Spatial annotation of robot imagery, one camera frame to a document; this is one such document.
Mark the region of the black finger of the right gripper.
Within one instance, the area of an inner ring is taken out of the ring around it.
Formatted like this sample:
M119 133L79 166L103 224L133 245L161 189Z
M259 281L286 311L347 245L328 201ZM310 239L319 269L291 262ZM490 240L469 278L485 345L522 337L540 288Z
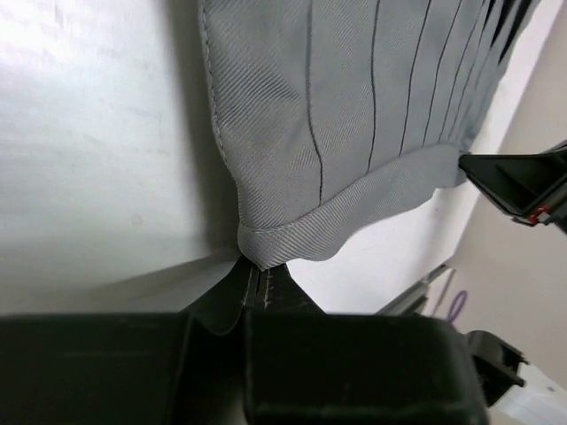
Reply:
M459 167L515 223L566 225L566 142L538 154L465 154Z

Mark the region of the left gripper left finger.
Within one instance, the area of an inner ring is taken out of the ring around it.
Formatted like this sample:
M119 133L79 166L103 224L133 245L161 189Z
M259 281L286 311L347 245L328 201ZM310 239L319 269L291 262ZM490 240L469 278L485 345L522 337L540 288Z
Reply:
M238 324L249 293L257 289L260 270L241 257L229 273L183 310L214 336L225 336Z

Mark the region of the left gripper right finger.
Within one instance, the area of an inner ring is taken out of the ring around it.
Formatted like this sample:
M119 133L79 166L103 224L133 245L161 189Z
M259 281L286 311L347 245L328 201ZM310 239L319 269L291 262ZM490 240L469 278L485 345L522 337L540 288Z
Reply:
M324 310L294 281L286 264L252 270L247 309L271 313L324 314Z

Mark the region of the grey pleated skirt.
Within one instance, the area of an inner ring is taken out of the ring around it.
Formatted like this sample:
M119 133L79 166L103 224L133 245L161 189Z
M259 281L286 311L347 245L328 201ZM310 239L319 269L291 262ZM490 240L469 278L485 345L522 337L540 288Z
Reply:
M203 1L214 137L258 268L462 183L534 1Z

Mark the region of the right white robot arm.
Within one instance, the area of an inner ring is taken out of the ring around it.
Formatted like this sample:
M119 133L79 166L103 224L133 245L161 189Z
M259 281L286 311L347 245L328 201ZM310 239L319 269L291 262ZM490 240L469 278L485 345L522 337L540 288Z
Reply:
M465 154L469 181L515 223L566 231L566 142L537 154ZM496 335L466 335L486 404L523 424L564 424L566 390Z

